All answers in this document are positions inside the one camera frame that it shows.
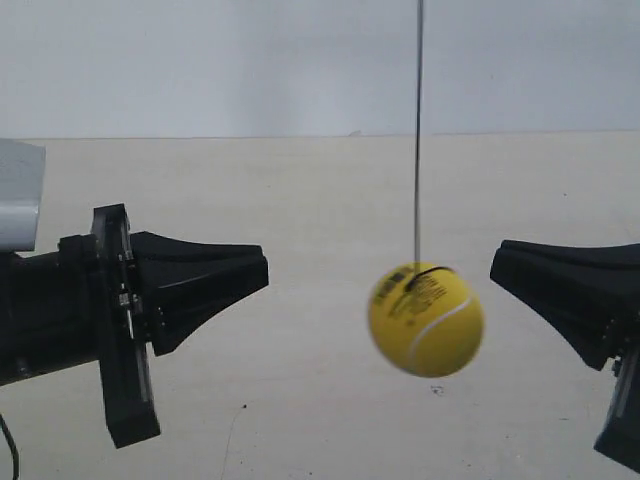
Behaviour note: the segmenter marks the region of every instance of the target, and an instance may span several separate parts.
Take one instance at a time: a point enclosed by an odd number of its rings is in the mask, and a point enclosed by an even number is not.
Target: white seam on tennis ball
[[[467,306],[469,306],[472,300],[473,300],[472,297],[467,298],[460,305],[458,305],[455,308],[452,308],[446,313],[443,313],[438,318],[436,318],[433,322],[431,322],[429,325],[427,325],[422,330],[420,330],[420,333],[416,335],[416,338],[413,339],[413,342],[411,342],[411,346],[409,347],[409,364],[410,365],[413,364],[418,346],[420,345],[420,342],[422,341],[422,339],[427,336],[427,333],[429,333],[433,328],[437,327],[439,324],[441,324],[444,320],[446,320],[451,315],[458,313],[460,310],[464,310]]]

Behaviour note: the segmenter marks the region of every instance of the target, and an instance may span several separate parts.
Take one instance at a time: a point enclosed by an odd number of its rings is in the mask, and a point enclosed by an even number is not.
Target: yellow tennis ball
[[[406,264],[385,275],[371,295],[368,317],[382,355],[419,377],[462,370],[484,333],[484,312],[469,285],[453,270],[429,263],[417,270]]]

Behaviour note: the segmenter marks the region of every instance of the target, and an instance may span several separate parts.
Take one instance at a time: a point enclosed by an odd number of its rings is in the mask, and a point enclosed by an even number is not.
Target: tennis ball
[[[450,268],[430,263],[417,269],[414,263],[402,265],[385,275],[369,300],[368,319],[382,355],[427,378],[467,366],[480,348],[485,323],[469,285]]]

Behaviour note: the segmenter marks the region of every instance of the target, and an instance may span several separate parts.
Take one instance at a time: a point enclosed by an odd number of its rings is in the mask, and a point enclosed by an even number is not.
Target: black cable
[[[18,447],[16,446],[16,442],[13,440],[13,436],[11,435],[11,431],[9,430],[9,426],[7,422],[5,422],[4,417],[0,413],[0,430],[4,434],[4,438],[7,440],[7,445],[9,445],[9,450],[11,450],[11,459],[13,460],[13,480],[18,480],[20,477],[20,454],[18,453]]]

